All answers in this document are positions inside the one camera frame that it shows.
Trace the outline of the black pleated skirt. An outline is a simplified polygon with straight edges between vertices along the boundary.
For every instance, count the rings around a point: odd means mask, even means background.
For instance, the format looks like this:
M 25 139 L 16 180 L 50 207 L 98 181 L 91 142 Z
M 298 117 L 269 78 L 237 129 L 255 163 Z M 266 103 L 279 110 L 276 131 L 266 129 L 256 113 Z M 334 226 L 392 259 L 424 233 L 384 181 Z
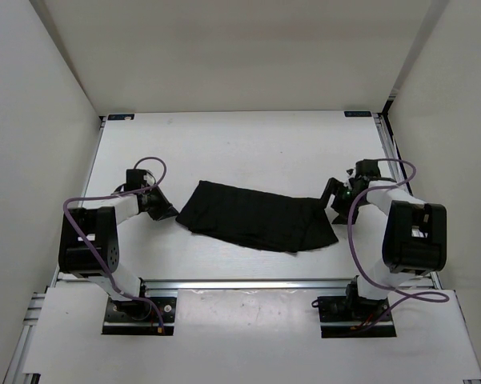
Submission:
M 316 198 L 292 198 L 201 181 L 176 222 L 200 234 L 255 250 L 298 253 L 339 240 Z

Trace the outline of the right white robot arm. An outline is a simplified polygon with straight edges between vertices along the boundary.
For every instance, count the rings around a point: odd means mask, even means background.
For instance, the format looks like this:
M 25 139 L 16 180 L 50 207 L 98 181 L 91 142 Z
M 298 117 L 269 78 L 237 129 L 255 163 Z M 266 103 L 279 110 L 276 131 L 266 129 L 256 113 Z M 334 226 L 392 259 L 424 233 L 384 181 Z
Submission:
M 346 182 L 330 178 L 320 198 L 338 214 L 334 224 L 347 227 L 347 241 L 359 276 L 347 287 L 343 309 L 352 319 L 365 318 L 391 291 L 414 276 L 440 271 L 447 260 L 447 211 L 401 189 L 391 178 L 357 176 Z M 353 240 L 360 206 L 376 206 L 387 216 L 381 258 L 363 270 Z

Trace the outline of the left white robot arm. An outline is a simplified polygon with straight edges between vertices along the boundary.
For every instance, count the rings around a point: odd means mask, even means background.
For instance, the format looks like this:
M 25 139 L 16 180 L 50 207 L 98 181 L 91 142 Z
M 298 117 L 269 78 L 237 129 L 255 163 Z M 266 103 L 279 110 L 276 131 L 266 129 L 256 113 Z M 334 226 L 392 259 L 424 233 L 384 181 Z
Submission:
M 99 285 L 134 320 L 143 320 L 154 304 L 143 292 L 144 282 L 119 260 L 119 224 L 140 214 L 154 221 L 174 218 L 178 211 L 157 187 L 107 196 L 69 198 L 63 221 L 58 264 L 63 273 Z

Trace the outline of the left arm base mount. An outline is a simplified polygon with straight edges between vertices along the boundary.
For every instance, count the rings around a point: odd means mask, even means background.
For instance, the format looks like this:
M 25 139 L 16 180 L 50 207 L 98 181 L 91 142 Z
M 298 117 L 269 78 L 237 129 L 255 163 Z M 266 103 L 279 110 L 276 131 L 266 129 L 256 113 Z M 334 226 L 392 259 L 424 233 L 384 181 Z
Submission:
M 102 324 L 104 335 L 172 336 L 177 309 L 177 298 L 151 297 L 150 301 L 162 315 L 163 328 L 153 306 L 139 301 L 107 300 Z

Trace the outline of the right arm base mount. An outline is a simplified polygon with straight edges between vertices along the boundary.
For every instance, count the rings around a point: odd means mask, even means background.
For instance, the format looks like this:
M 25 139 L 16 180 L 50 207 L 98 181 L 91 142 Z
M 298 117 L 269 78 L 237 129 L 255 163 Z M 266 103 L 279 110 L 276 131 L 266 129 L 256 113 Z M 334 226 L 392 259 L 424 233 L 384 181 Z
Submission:
M 319 312 L 321 338 L 395 338 L 389 302 L 351 302 L 346 296 L 319 296 L 311 306 Z

